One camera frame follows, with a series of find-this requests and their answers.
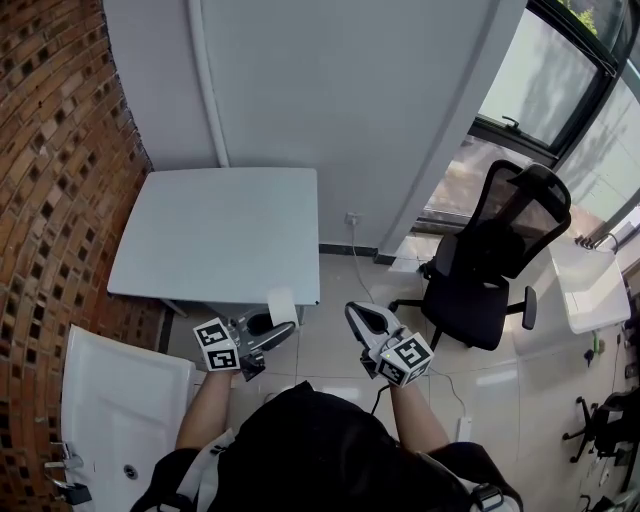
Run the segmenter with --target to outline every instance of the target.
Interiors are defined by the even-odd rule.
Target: person's right arm
[[[412,452],[429,453],[449,444],[447,433],[422,396],[417,383],[391,385],[391,403],[400,444]]]

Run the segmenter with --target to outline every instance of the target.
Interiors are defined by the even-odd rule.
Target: brick wall
[[[0,0],[0,127],[0,511],[59,510],[69,326],[151,348],[159,316],[106,293],[149,163],[100,2]]]

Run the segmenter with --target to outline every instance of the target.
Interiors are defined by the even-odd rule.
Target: faucet
[[[45,469],[77,469],[84,465],[80,455],[74,455],[67,443],[51,443],[53,446],[60,446],[62,449],[62,460],[58,462],[45,462]]]
[[[598,247],[600,247],[604,241],[607,239],[607,237],[611,237],[613,238],[613,240],[615,241],[616,245],[613,249],[613,254],[617,254],[618,253],[618,248],[620,247],[620,244],[618,243],[618,239],[616,238],[616,236],[613,233],[605,233],[604,235],[602,235],[600,238],[598,238],[595,241],[592,241],[591,238],[587,238],[584,236],[579,236],[578,238],[576,238],[576,244],[578,244],[580,247],[584,247],[585,249],[589,249],[589,250],[593,250],[593,249],[597,249]]]

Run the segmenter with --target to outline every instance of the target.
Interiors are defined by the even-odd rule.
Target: black office chair
[[[435,349],[444,332],[469,347],[495,350],[506,315],[523,313],[533,329],[537,301],[526,287],[524,301],[508,305],[509,282],[571,224],[571,196],[553,172],[539,164],[524,171],[506,160],[491,165],[469,224],[445,235],[435,257],[420,267],[429,280],[422,300],[389,305],[419,307],[435,325]]]
[[[571,462],[580,460],[587,443],[591,441],[595,443],[589,453],[596,449],[598,457],[614,457],[616,444],[640,440],[640,388],[626,393],[612,393],[600,407],[598,404],[591,404],[591,414],[584,398],[579,396],[576,403],[582,405],[585,426],[575,434],[567,432],[562,436],[563,441],[583,436],[578,453],[569,459]],[[617,413],[620,417],[610,421],[611,413]]]

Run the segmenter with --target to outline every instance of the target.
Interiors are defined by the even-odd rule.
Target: white table
[[[289,287],[296,305],[320,301],[314,169],[153,172],[127,222],[111,293],[266,304]]]

